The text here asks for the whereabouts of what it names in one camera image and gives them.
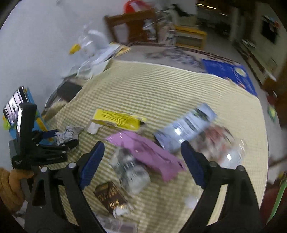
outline yellow box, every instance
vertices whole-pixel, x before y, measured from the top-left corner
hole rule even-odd
[[[91,121],[99,125],[137,132],[146,122],[146,118],[98,108]]]

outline green object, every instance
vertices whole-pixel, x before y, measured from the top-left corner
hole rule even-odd
[[[5,129],[5,130],[9,130],[10,129],[10,123],[8,122],[8,120],[7,119],[5,119],[5,118],[3,118],[3,128]]]
[[[271,215],[267,221],[267,223],[273,218],[273,216],[275,215],[277,209],[278,209],[278,206],[280,204],[280,201],[282,199],[282,196],[283,196],[283,193],[286,189],[286,186],[287,186],[287,177],[285,176],[285,178],[282,180],[281,182],[281,185],[280,185],[280,189],[279,189],[279,192],[278,192],[278,195],[277,195],[277,198],[276,198],[276,201],[275,201],[275,204],[273,206],[273,209],[271,211]]]
[[[268,106],[268,114],[270,118],[272,119],[273,122],[275,122],[275,117],[276,117],[276,110],[273,106],[269,105]]]

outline metal bolt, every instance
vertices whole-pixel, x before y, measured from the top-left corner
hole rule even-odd
[[[68,167],[69,168],[74,168],[76,166],[76,163],[75,162],[71,162],[69,163]]]
[[[243,172],[243,171],[245,170],[244,167],[241,166],[241,165],[238,166],[238,169],[239,169],[239,171],[241,171],[241,172]]]
[[[217,163],[214,161],[209,162],[209,166],[211,166],[212,168],[215,168],[217,166]]]
[[[42,168],[41,168],[41,172],[46,172],[47,170],[48,170],[47,167],[42,167]]]

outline striped tablecloth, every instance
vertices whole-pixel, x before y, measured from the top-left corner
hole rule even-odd
[[[111,61],[109,68],[89,80],[78,95],[63,107],[50,121],[50,127],[60,131],[67,125],[86,126],[97,108],[145,116],[148,130],[144,134],[153,140],[152,133],[176,120],[200,103],[207,103],[218,115],[216,123],[226,126],[231,133],[247,143],[243,160],[256,196],[261,205],[267,180],[268,146],[265,122],[259,100],[234,83],[210,74],[200,74],[163,65]],[[98,140],[105,144],[105,155],[95,176],[84,190],[91,209],[107,213],[94,196],[95,187],[106,181],[119,185],[109,165],[115,147],[104,138],[117,130],[102,127],[97,135],[82,132],[79,147],[69,154],[68,162],[89,152]],[[50,165],[51,169],[67,163]],[[138,232],[180,231],[192,213],[185,199],[196,190],[189,172],[164,183],[161,176],[150,172],[151,183],[129,201],[135,207],[124,220],[138,224]],[[71,222],[75,223],[64,189],[63,205]],[[226,187],[222,187],[210,223],[220,214]]]

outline smartphone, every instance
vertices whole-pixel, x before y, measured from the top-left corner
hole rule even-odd
[[[14,126],[17,123],[19,104],[25,103],[25,102],[28,102],[28,99],[27,99],[24,87],[21,86],[13,94],[11,99],[8,101],[8,103],[3,108],[3,114],[11,126]]]

